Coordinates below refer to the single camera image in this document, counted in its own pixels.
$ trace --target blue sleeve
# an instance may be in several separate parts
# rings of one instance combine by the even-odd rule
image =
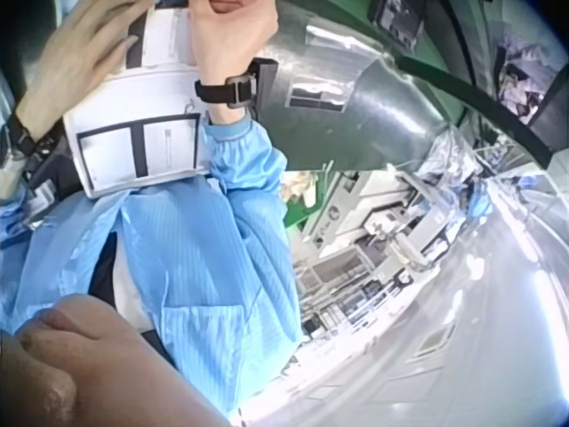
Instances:
[[[23,225],[25,196],[20,185],[15,196],[0,205],[0,329],[11,332],[11,313],[31,238],[31,231]]]
[[[245,325],[240,383],[252,396],[278,375],[301,342],[301,314],[293,261],[279,196],[285,156],[249,117],[206,127],[212,175],[220,181],[237,228],[259,275],[262,292]],[[258,366],[263,360],[263,368]]]
[[[0,204],[0,245],[5,248],[15,239],[28,232],[24,226],[24,200],[26,189],[23,185],[18,187],[16,194]]]
[[[285,156],[249,115],[233,125],[206,125],[205,132],[210,170],[231,204],[247,250],[262,251],[270,264],[284,267],[277,274],[288,280],[291,250],[283,222],[286,205],[279,196]]]

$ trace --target paper sheet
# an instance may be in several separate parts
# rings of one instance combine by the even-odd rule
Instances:
[[[137,27],[141,66],[123,66],[64,117],[89,197],[207,172],[187,12],[149,11]]]

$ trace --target curved metal surface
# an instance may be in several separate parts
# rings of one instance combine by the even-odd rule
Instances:
[[[336,52],[308,46],[307,26],[315,18],[298,6],[281,3],[279,33],[264,51],[280,63],[272,100],[261,116],[275,146],[288,156],[293,170],[320,169],[330,161],[336,170],[381,169],[388,163],[407,164],[407,170],[414,170],[444,121],[411,80],[386,65],[383,48],[372,39],[319,19],[318,25],[327,26],[337,37],[354,37],[372,47],[377,60],[361,69],[356,81],[352,77],[341,81],[354,85],[343,112],[286,107],[295,78],[342,80],[341,62],[357,60],[349,44]]]

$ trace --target wrist strap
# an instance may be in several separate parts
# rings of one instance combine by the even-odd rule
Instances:
[[[26,157],[36,152],[36,144],[29,136],[28,129],[15,114],[8,117],[0,132],[0,165],[4,163],[10,149],[16,149]]]
[[[230,77],[224,85],[204,86],[196,81],[196,95],[208,104],[228,104],[231,109],[239,109],[252,103],[254,77],[244,74]]]
[[[24,127],[15,114],[12,114],[6,122],[8,127],[8,136],[13,148],[18,150],[26,157],[30,157],[36,151],[36,143],[29,136],[29,131]]]

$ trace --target hand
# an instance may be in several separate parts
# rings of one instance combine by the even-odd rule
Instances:
[[[154,0],[81,0],[47,42],[16,115],[37,141],[118,68],[136,36],[129,26]]]
[[[247,71],[278,30],[275,1],[241,0],[222,6],[216,4],[219,1],[190,0],[194,56],[203,85],[224,85],[228,77]],[[217,124],[233,123],[244,116],[244,109],[225,105],[211,105],[209,110]]]

